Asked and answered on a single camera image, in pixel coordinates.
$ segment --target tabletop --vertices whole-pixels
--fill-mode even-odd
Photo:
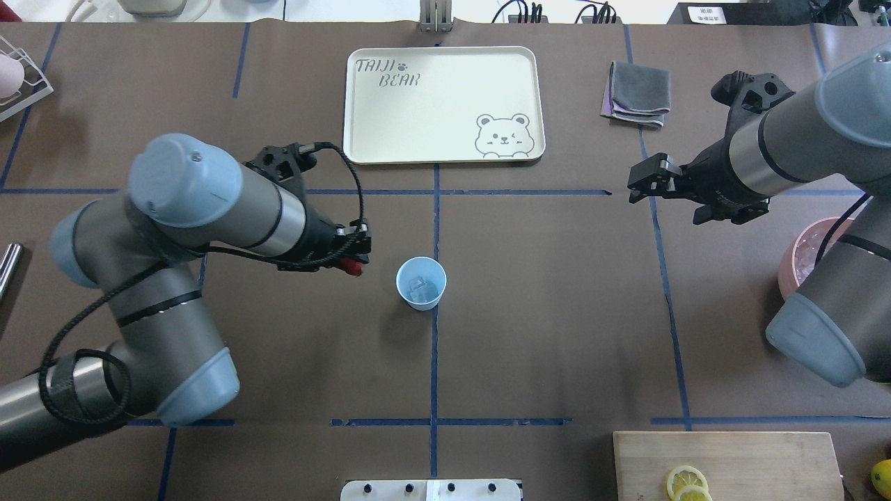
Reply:
[[[241,379],[230,405],[168,429],[148,415],[0,477],[10,499],[336,499],[348,480],[510,478],[526,499],[614,499],[613,431],[828,431],[858,499],[891,441],[891,396],[834,388],[773,349],[783,252],[860,195],[830,177],[744,226],[691,224],[687,201],[628,203],[628,169],[691,160],[720,138],[725,73],[798,90],[879,43],[880,28],[513,26],[446,34],[391,23],[6,23],[53,94],[0,123],[0,243],[25,253],[0,304],[0,384],[39,363],[95,299],[52,262],[56,223],[124,188],[153,137],[182,132],[247,160],[343,134],[347,57],[362,47],[523,45],[547,150],[532,164],[362,166],[372,263],[286,274],[213,255],[203,295]],[[670,70],[661,130],[599,115],[613,61]],[[309,200],[355,217],[322,153]],[[394,277],[438,259],[448,287],[408,308]],[[117,338],[100,310],[60,353]]]

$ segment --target cartoon bear face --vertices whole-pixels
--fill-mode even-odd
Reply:
[[[529,134],[529,117],[522,113],[509,119],[495,119],[492,115],[477,118],[479,136],[477,150],[483,158],[529,158],[535,141]]]

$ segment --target gray towel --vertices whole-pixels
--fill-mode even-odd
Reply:
[[[601,115],[662,127],[671,110],[671,72],[613,61]]]

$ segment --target lemon slice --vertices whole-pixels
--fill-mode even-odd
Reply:
[[[688,485],[675,492],[672,501],[712,501],[712,496],[701,486]]]
[[[674,495],[687,486],[702,487],[706,493],[708,492],[706,476],[692,466],[682,464],[668,473],[666,477],[666,491],[669,499],[674,500]]]

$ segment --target metal bracket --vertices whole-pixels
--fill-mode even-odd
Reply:
[[[421,0],[421,31],[452,31],[452,0]]]

